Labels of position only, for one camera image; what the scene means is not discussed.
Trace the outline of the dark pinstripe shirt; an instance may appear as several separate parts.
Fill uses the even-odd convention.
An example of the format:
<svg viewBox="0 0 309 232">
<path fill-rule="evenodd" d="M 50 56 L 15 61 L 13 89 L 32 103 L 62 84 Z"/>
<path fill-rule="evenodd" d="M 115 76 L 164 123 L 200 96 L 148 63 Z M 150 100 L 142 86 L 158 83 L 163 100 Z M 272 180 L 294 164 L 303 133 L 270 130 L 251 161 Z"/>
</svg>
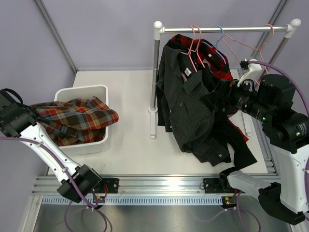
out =
<svg viewBox="0 0 309 232">
<path fill-rule="evenodd" d="M 158 124 L 172 132 L 182 152 L 215 166 L 230 163 L 227 142 L 212 131 L 215 114 L 200 101 L 214 89 L 207 64 L 192 64 L 188 46 L 169 40 L 163 47 L 157 78 Z"/>
</svg>

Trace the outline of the plain black shirt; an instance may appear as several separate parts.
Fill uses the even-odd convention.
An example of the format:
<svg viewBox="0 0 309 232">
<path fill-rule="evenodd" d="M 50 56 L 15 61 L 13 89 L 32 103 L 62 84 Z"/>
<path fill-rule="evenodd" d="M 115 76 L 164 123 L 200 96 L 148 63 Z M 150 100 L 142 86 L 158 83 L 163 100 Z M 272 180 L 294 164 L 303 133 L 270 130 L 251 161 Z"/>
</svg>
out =
<svg viewBox="0 0 309 232">
<path fill-rule="evenodd" d="M 218 84 L 220 79 L 212 76 L 208 67 L 202 70 L 202 82 L 209 92 Z M 201 153 L 195 153 L 200 162 L 209 162 L 215 166 L 221 162 L 233 162 L 236 169 L 242 169 L 257 163 L 240 129 L 229 119 L 228 115 L 219 111 L 214 113 L 214 124 L 208 137 L 201 143 Z"/>
</svg>

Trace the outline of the orange plaid shirt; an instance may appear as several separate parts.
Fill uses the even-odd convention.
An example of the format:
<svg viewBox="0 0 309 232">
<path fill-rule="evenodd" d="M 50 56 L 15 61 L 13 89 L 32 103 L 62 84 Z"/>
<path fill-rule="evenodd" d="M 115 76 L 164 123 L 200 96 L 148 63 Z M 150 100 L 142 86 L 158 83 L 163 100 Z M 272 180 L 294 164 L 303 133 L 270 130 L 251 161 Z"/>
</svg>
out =
<svg viewBox="0 0 309 232">
<path fill-rule="evenodd" d="M 116 111 L 96 96 L 37 103 L 30 108 L 58 146 L 99 142 L 107 134 L 107 127 L 119 120 Z"/>
</svg>

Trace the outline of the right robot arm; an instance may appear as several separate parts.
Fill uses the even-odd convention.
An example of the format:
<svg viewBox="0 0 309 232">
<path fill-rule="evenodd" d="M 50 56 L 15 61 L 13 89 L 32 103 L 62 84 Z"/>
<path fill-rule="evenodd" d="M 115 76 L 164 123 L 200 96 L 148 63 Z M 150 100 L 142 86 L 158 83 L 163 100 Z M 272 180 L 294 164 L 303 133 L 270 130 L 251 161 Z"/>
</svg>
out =
<svg viewBox="0 0 309 232">
<path fill-rule="evenodd" d="M 279 155 L 280 182 L 258 180 L 232 167 L 220 172 L 219 188 L 245 192 L 268 215 L 291 225 L 303 222 L 309 211 L 309 118 L 292 109 L 295 89 L 289 78 L 267 74 L 257 91 L 240 80 L 220 80 L 212 93 L 200 98 L 213 110 L 225 103 L 260 121 Z"/>
</svg>

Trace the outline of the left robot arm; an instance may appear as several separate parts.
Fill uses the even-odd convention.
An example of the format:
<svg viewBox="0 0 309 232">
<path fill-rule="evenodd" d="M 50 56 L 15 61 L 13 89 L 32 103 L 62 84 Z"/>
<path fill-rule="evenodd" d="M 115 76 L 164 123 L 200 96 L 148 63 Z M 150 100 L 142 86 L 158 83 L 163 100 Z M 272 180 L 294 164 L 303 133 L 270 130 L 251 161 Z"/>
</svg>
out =
<svg viewBox="0 0 309 232">
<path fill-rule="evenodd" d="M 106 185 L 87 165 L 80 165 L 60 148 L 99 142 L 106 136 L 106 128 L 119 121 L 119 115 L 105 102 L 93 96 L 70 101 L 52 101 L 25 105 L 12 89 L 0 91 L 0 131 L 4 140 L 17 140 L 30 147 L 56 175 L 58 193 L 79 203 Z"/>
</svg>

